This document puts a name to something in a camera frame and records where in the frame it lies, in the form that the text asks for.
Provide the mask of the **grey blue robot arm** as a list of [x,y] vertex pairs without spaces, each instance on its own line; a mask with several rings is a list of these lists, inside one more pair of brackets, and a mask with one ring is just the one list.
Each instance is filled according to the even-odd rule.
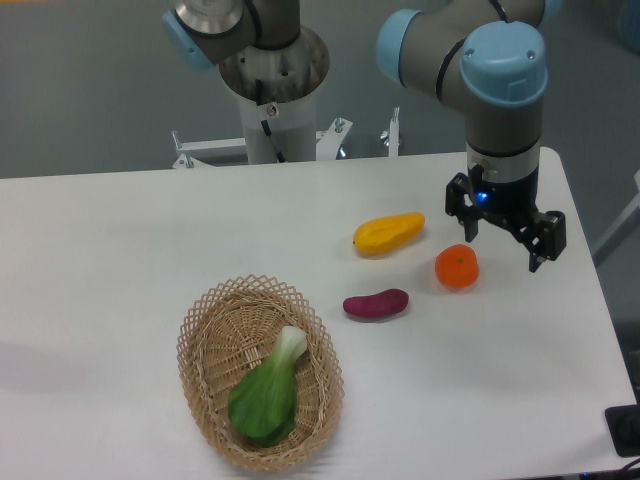
[[[509,232],[529,267],[566,245],[559,211],[537,208],[543,96],[539,25],[556,1],[453,1],[436,13],[403,9],[381,27],[380,71],[436,99],[465,121],[467,169],[447,185],[445,211],[475,238],[480,221]],[[165,31],[197,70],[217,67],[237,96],[253,164],[318,158],[313,97],[330,57],[300,20],[296,1],[179,1]]]

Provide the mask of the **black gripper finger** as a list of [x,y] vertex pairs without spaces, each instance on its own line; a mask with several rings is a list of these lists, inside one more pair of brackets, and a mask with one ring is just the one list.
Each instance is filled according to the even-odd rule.
[[457,173],[446,186],[445,213],[455,217],[464,228],[466,242],[472,242],[475,239],[479,221],[483,218],[480,208],[473,203],[466,203],[467,199],[471,199],[469,193],[470,182],[463,173]]
[[516,228],[516,239],[529,252],[528,269],[535,273],[566,248],[566,217],[561,211],[530,212],[523,225]]

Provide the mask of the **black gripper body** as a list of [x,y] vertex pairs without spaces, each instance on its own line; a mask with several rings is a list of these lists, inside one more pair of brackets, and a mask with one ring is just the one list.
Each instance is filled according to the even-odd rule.
[[496,182],[488,180],[489,170],[475,164],[468,167],[470,199],[487,219],[508,224],[521,229],[532,224],[538,211],[536,197],[539,167],[517,180]]

